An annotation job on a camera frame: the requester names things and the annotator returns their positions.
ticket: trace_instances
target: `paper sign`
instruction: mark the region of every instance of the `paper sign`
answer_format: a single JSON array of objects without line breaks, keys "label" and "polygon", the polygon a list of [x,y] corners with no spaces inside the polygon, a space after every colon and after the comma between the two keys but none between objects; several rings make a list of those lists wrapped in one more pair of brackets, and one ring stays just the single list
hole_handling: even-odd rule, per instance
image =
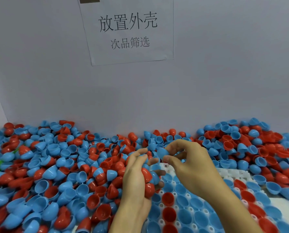
[{"label": "paper sign", "polygon": [[92,65],[173,59],[173,0],[80,3]]}]

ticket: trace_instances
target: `hand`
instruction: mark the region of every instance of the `hand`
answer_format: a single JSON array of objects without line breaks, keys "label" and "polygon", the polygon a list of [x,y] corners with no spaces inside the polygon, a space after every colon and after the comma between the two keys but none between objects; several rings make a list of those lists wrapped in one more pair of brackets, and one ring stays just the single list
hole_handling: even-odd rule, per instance
[{"label": "hand", "polygon": [[[129,156],[123,177],[123,194],[119,205],[118,212],[115,215],[111,230],[116,229],[115,233],[120,232],[140,232],[142,225],[147,218],[152,201],[144,197],[144,177],[141,172],[142,165],[147,159],[147,155],[140,156],[147,152],[147,148],[139,149]],[[158,162],[158,158],[152,158],[148,161],[148,165]],[[155,170],[158,176],[166,174],[164,170]],[[160,181],[155,189],[164,187],[164,183]]]},{"label": "hand", "polygon": [[207,199],[225,185],[207,150],[197,142],[180,139],[165,149],[170,155],[165,155],[163,162],[174,167],[178,179],[191,193]]}]

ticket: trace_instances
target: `finger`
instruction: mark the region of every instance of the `finger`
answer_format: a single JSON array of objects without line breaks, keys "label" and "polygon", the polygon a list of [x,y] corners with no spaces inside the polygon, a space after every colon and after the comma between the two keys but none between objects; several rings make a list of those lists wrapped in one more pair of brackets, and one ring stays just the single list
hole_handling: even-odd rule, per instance
[{"label": "finger", "polygon": [[136,161],[134,162],[133,168],[135,168],[136,170],[141,170],[142,165],[145,163],[145,161],[147,160],[147,155],[143,155],[143,156],[139,156]]},{"label": "finger", "polygon": [[174,157],[176,157],[177,159],[182,160],[182,159],[186,159],[186,156],[187,156],[187,152],[186,152],[186,151],[183,151],[183,152],[181,152],[180,154],[175,155]]},{"label": "finger", "polygon": [[134,164],[136,158],[140,155],[140,154],[144,154],[147,152],[147,148],[143,148],[143,149],[138,149],[136,152],[132,153],[129,158],[128,158],[128,163],[126,166],[126,171]]},{"label": "finger", "polygon": [[175,169],[175,172],[178,171],[178,169],[181,167],[181,165],[183,165],[183,163],[181,162],[181,160],[179,160],[178,158],[176,158],[175,156],[171,156],[171,155],[165,155],[163,157],[163,162],[164,163],[168,163],[171,166],[173,166],[173,168]]},{"label": "finger", "polygon": [[169,143],[165,149],[170,153],[170,155],[174,155],[174,150],[184,149],[187,152],[191,152],[193,149],[198,149],[198,147],[200,147],[200,145],[197,142],[178,139]]},{"label": "finger", "polygon": [[156,172],[156,174],[158,176],[165,176],[166,175],[166,171],[165,170],[159,169],[159,170],[154,170],[154,172]]},{"label": "finger", "polygon": [[158,163],[158,161],[159,161],[159,158],[152,158],[152,159],[150,159],[150,160],[147,162],[147,164],[148,164],[149,166],[151,166],[151,165],[153,165],[153,164]]},{"label": "finger", "polygon": [[155,190],[157,191],[158,189],[161,189],[164,187],[164,183],[162,181],[158,182],[157,185],[155,185]]}]

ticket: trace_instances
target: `right hand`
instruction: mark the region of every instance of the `right hand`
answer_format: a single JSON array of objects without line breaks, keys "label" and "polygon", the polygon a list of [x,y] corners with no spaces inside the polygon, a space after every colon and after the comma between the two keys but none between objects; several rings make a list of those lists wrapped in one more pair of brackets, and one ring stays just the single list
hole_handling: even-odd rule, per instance
[{"label": "right hand", "polygon": [[207,150],[197,142],[175,140],[165,148],[163,162],[174,167],[180,182],[193,194],[207,199],[225,185]]}]

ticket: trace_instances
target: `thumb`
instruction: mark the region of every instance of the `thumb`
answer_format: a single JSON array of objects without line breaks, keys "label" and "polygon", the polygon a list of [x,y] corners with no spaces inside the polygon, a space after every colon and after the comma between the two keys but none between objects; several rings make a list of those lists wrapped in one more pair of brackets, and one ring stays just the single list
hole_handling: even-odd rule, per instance
[{"label": "thumb", "polygon": [[163,157],[163,162],[164,163],[168,163],[171,166],[173,166],[173,168],[175,169],[175,171],[177,171],[177,169],[183,165],[183,163],[181,162],[181,160],[179,160],[177,157],[171,156],[171,155],[165,155]]}]

